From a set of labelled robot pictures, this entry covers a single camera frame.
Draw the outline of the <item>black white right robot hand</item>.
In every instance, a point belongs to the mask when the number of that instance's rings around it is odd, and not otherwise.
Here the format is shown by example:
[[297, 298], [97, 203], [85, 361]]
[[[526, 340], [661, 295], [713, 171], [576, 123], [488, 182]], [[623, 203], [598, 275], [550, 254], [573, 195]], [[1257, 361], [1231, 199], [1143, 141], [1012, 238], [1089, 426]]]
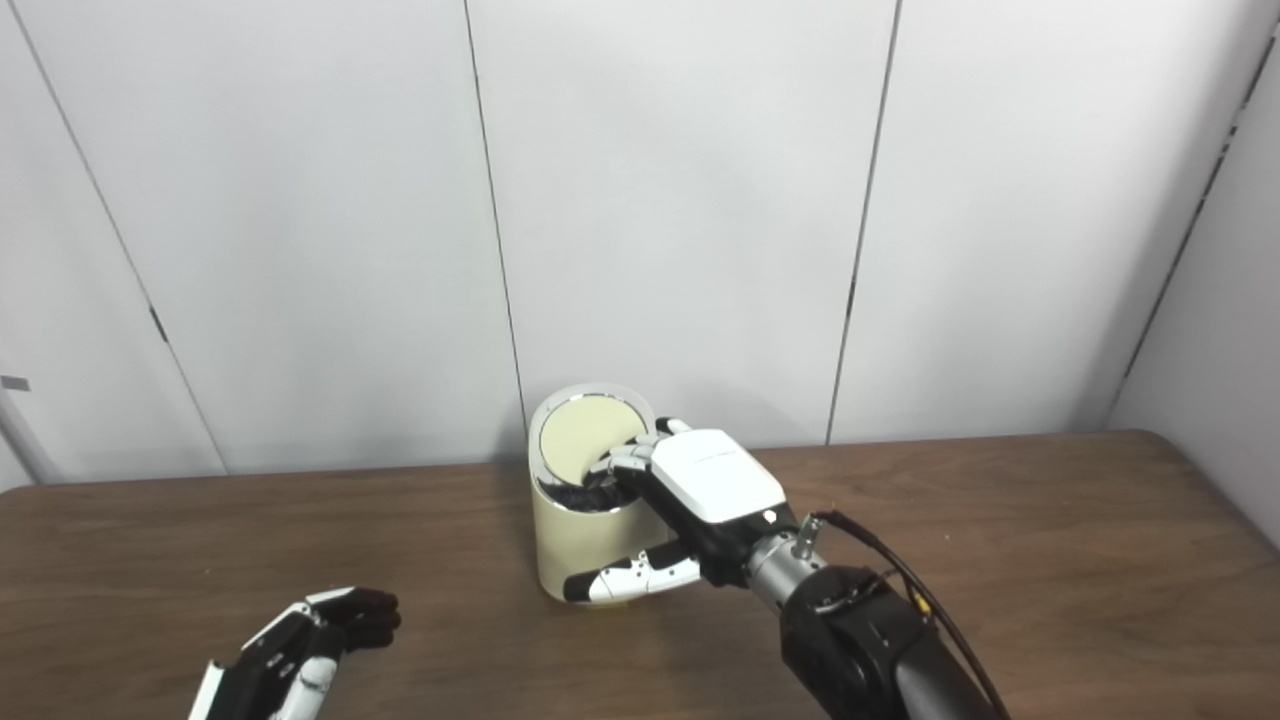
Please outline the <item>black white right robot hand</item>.
[[705, 580], [751, 591], [780, 612], [799, 585], [826, 564], [795, 559], [801, 523], [785, 489], [721, 429], [694, 429], [660, 418], [655, 432], [600, 456], [582, 487], [626, 489], [644, 501], [673, 539], [605, 566], [570, 575], [568, 603], [621, 603]]

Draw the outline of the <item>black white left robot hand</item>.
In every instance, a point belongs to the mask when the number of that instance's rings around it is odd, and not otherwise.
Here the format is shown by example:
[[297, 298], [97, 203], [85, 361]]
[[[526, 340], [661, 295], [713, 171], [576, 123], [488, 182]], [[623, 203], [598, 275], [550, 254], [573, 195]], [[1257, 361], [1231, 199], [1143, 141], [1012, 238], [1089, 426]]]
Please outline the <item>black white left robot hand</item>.
[[246, 641], [230, 665], [212, 660], [191, 719], [315, 719], [343, 659], [390, 646], [401, 628], [396, 594], [344, 587], [291, 603]]

